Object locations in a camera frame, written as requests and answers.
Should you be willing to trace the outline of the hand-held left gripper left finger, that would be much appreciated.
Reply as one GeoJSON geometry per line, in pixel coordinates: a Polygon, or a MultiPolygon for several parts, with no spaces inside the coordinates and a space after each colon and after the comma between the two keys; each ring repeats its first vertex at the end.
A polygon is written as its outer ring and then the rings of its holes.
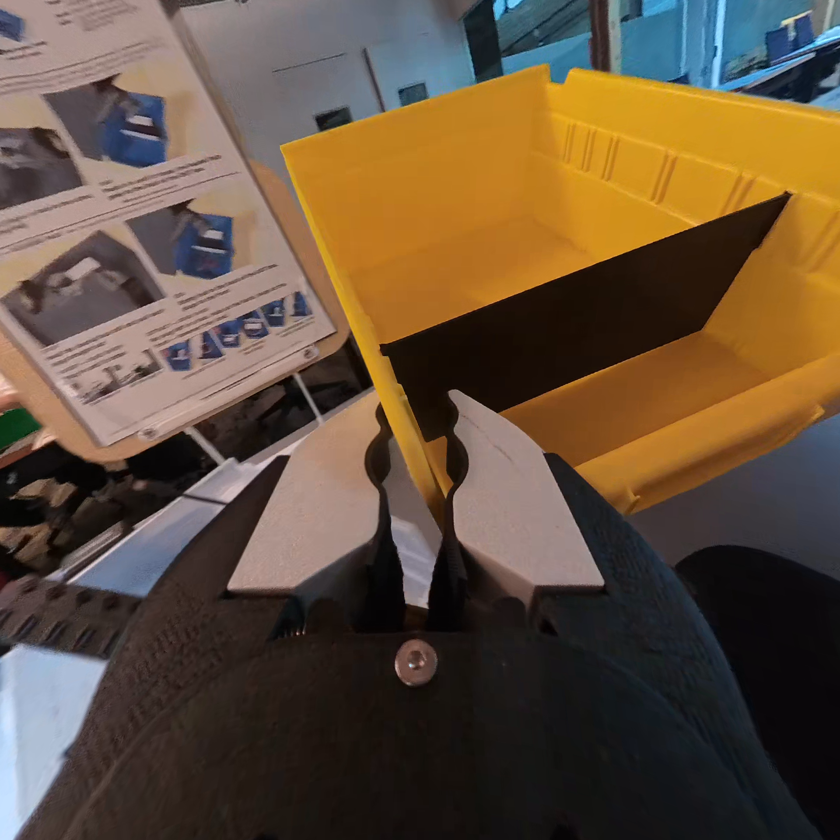
{"type": "Polygon", "coordinates": [[[379,402],[355,402],[292,451],[227,583],[304,613],[338,603],[361,632],[404,625],[403,567],[384,487],[392,430],[379,402]]]}

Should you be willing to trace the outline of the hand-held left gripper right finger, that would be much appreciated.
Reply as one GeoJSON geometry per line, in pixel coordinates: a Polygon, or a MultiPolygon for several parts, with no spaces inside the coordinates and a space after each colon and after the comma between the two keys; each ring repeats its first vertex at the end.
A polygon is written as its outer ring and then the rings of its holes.
{"type": "Polygon", "coordinates": [[[534,614],[547,596],[604,592],[604,576],[550,468],[518,426],[462,391],[446,395],[443,538],[427,629],[458,633],[499,602],[534,614]]]}

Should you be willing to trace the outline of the yellow plastic bin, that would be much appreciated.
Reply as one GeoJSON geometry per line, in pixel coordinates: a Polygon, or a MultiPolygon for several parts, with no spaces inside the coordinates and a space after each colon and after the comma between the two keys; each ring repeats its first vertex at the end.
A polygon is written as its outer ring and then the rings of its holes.
{"type": "Polygon", "coordinates": [[[423,439],[381,345],[792,194],[701,331],[499,413],[620,512],[838,414],[838,112],[546,66],[282,147],[408,471],[423,439]]]}

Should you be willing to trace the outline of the black bin divider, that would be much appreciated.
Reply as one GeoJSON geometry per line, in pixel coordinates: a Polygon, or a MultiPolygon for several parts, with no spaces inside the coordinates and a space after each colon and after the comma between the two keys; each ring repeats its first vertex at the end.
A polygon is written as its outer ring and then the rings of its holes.
{"type": "Polygon", "coordinates": [[[381,345],[423,439],[447,394],[501,413],[698,333],[792,194],[783,192],[381,345]]]}

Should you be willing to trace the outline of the instruction sheet on stand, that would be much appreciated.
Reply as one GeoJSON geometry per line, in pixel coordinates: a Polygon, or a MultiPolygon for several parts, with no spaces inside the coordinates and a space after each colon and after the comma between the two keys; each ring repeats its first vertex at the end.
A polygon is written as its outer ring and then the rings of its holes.
{"type": "Polygon", "coordinates": [[[344,315],[339,297],[333,288],[326,266],[320,256],[315,238],[303,216],[293,191],[274,172],[260,162],[249,160],[261,191],[265,194],[272,213],[297,256],[310,287],[329,315],[336,332],[315,342],[317,355],[297,364],[280,361],[269,364],[256,379],[225,390],[217,405],[203,401],[198,408],[183,410],[175,415],[154,422],[150,438],[131,435],[110,446],[98,446],[69,408],[53,393],[40,373],[4,335],[1,338],[2,412],[24,408],[34,417],[52,440],[74,455],[99,464],[109,464],[144,452],[188,428],[194,427],[222,411],[240,403],[288,375],[322,361],[340,350],[350,336],[350,325],[344,315]]]}

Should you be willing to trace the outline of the green plastic bin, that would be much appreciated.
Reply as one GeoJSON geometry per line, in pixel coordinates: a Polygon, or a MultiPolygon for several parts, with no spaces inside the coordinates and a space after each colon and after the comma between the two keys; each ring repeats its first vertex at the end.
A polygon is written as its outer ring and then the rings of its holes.
{"type": "Polygon", "coordinates": [[[1,412],[1,452],[17,445],[40,429],[39,422],[23,407],[1,412]]]}

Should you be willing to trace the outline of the printed instruction sheet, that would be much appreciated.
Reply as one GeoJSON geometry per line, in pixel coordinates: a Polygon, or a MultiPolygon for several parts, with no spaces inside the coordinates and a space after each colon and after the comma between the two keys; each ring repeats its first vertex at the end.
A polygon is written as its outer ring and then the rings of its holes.
{"type": "Polygon", "coordinates": [[[98,446],[336,332],[180,12],[2,2],[2,336],[98,446]]]}

